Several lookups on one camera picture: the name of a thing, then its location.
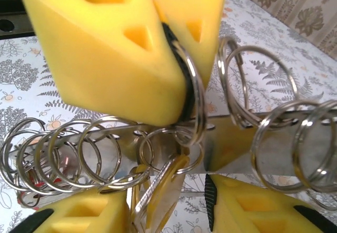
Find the yellow foam block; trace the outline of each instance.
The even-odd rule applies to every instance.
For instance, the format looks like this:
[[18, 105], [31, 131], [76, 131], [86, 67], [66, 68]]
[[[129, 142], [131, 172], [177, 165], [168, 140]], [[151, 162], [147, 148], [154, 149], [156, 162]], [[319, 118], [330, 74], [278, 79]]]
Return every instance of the yellow foam block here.
[[90, 189], [72, 195], [41, 210], [53, 209], [34, 233], [108, 233], [129, 231], [129, 209], [126, 192], [101, 195]]
[[210, 175], [217, 188], [214, 233], [319, 233], [293, 207], [300, 200], [221, 175]]
[[224, 0], [23, 0], [62, 100], [152, 125], [176, 122], [185, 79], [162, 21], [207, 85]]

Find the patterned fabric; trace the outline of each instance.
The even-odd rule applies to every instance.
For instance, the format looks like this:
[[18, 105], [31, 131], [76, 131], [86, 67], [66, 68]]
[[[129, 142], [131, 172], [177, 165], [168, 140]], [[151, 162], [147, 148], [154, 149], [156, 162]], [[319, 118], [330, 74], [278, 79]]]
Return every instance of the patterned fabric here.
[[337, 58], [337, 0], [252, 0], [296, 30], [320, 50]]
[[[273, 0], [263, 0], [263, 3], [266, 6]], [[320, 102], [336, 99], [336, 61], [250, 0], [226, 1], [220, 36], [232, 36], [240, 45], [258, 45], [273, 52], [291, 70], [302, 98]], [[244, 53], [243, 59], [250, 107], [255, 112], [271, 111], [292, 99], [290, 84], [277, 64], [251, 52]], [[234, 64], [229, 75], [233, 91], [242, 100], [241, 81]], [[0, 143], [8, 130], [25, 117], [42, 119], [46, 129], [52, 130], [74, 118], [102, 115], [62, 102], [36, 37], [0, 41], [0, 95]], [[216, 70], [207, 89], [207, 107], [209, 115], [228, 114]], [[259, 185], [250, 175], [230, 177]], [[294, 180], [275, 176], [273, 182], [288, 185]], [[184, 191], [202, 191], [203, 185], [204, 175], [187, 175]], [[308, 200], [304, 194], [297, 196]], [[317, 197], [327, 201], [325, 196]], [[17, 204], [14, 191], [0, 179], [0, 233], [9, 232], [31, 213], [33, 210], [23, 209]], [[336, 214], [325, 215], [337, 224]], [[208, 231], [204, 199], [189, 196], [180, 198], [164, 229], [166, 233]]]

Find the floral tablecloth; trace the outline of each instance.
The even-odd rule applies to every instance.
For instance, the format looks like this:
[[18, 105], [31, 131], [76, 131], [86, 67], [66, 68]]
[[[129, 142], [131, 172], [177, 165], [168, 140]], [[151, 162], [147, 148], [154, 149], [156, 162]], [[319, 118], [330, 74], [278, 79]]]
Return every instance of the floral tablecloth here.
[[[240, 45], [259, 45], [275, 53], [290, 68], [302, 98], [320, 102], [336, 99], [337, 62], [250, 0], [226, 0], [220, 36], [232, 36]], [[253, 111], [270, 111], [292, 99], [285, 74], [276, 64], [256, 53], [247, 52], [243, 58]], [[241, 81], [234, 67], [230, 78], [236, 96], [242, 99]], [[207, 89], [207, 106], [210, 115], [228, 114], [216, 71]], [[6, 132], [25, 117], [40, 118], [46, 122], [46, 129], [52, 130], [73, 118], [101, 115], [63, 104], [36, 37], [0, 41], [0, 143]], [[259, 184], [252, 176], [230, 176]], [[275, 181], [285, 184], [291, 178], [275, 177]], [[202, 191], [203, 187], [204, 175], [187, 175], [185, 190]], [[304, 194], [298, 197], [309, 200]], [[1, 179], [0, 211], [0, 233], [9, 232], [34, 212], [18, 205], [14, 191]], [[325, 215], [337, 224], [336, 214]], [[164, 229], [169, 233], [208, 231], [204, 199], [184, 196]]]

